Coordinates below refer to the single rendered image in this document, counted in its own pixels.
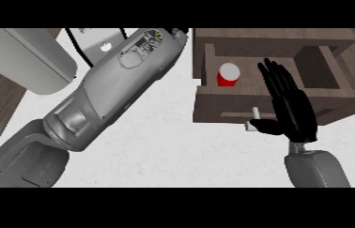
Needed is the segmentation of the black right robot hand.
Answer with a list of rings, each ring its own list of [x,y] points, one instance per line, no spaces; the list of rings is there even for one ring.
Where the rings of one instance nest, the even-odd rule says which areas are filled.
[[[285,67],[268,58],[257,64],[272,97],[276,119],[251,119],[256,130],[284,135],[293,143],[318,141],[318,120],[305,92],[299,89]]]

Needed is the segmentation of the brown wooden drawer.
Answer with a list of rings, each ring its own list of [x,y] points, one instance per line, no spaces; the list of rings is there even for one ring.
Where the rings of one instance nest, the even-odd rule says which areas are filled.
[[[336,64],[336,59],[333,57],[333,53],[330,52],[330,49],[324,46],[319,47],[321,52],[321,58],[325,61],[325,65],[330,67],[330,74],[334,75],[339,73],[340,67]],[[235,83],[234,89],[239,90],[241,92],[254,92],[257,94],[262,94],[262,90],[268,91],[262,74],[259,72],[259,69],[256,67],[256,64],[263,61],[262,57],[228,57],[228,56],[216,56],[214,55],[214,48],[210,44],[205,45],[204,50],[204,70],[207,74],[207,80],[201,83],[200,86],[205,86],[210,91],[213,91],[217,87],[228,87],[228,86],[219,86],[216,84],[216,74],[220,66],[225,63],[234,63],[236,64],[241,74],[238,81]],[[302,80],[300,80],[300,72],[299,68],[296,66],[296,63],[291,58],[275,58],[275,61],[284,65],[287,70],[291,73],[291,76],[294,78],[296,84],[299,89],[303,91],[306,88],[303,86]],[[339,83],[339,88],[336,89],[352,89],[350,87],[344,87],[346,79],[340,79],[334,75],[336,82]]]
[[[318,125],[325,126],[355,114],[355,89],[305,88]],[[262,94],[241,92],[231,87],[213,91],[200,86],[195,95],[192,121],[197,123],[242,124],[253,118],[253,108],[265,119],[275,119],[272,98],[266,90]]]

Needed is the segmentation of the brown wooden drawer front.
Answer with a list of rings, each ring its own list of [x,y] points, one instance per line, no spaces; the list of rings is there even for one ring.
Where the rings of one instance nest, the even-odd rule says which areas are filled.
[[[305,88],[318,125],[325,126],[355,114],[355,89]],[[213,91],[200,86],[195,95],[192,121],[197,123],[242,124],[253,118],[253,108],[265,119],[275,119],[272,98],[266,90],[262,94],[241,92],[231,87]]]

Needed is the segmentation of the red can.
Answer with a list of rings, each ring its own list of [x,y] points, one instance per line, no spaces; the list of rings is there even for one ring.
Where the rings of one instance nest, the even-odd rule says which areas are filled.
[[[234,63],[225,63],[216,74],[216,84],[219,86],[234,87],[239,78],[239,68]]]

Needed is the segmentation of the white appliance with logo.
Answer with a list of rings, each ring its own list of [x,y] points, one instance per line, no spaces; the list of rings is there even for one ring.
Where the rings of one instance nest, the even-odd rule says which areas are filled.
[[[120,28],[65,28],[77,53],[92,68],[127,40]]]

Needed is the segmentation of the brown wooden cabinet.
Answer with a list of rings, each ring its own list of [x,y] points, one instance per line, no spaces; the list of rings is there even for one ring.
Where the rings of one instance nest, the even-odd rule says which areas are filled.
[[[327,46],[339,55],[355,43],[349,28],[195,28],[192,34],[194,57],[207,44],[217,56],[293,57],[305,46]]]

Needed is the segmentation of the pale grey appliance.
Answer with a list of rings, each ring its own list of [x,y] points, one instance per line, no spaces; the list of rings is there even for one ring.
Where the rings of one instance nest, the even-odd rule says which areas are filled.
[[[44,28],[0,28],[0,74],[37,95],[65,88],[77,62]]]

